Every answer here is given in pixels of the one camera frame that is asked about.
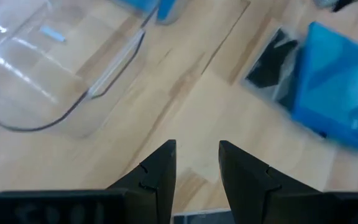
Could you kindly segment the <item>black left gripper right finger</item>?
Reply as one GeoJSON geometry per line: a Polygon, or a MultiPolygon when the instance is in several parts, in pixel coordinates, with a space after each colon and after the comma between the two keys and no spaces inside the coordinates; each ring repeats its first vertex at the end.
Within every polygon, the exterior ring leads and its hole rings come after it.
{"type": "Polygon", "coordinates": [[[219,142],[221,179],[236,223],[324,223],[319,191],[229,141],[219,142]]]}

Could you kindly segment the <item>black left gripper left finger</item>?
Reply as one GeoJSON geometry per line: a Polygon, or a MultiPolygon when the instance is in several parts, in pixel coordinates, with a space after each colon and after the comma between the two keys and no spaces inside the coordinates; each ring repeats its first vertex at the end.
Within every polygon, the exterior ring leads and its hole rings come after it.
{"type": "Polygon", "coordinates": [[[169,139],[108,187],[118,193],[117,223],[169,223],[177,176],[177,142],[169,139]]]}

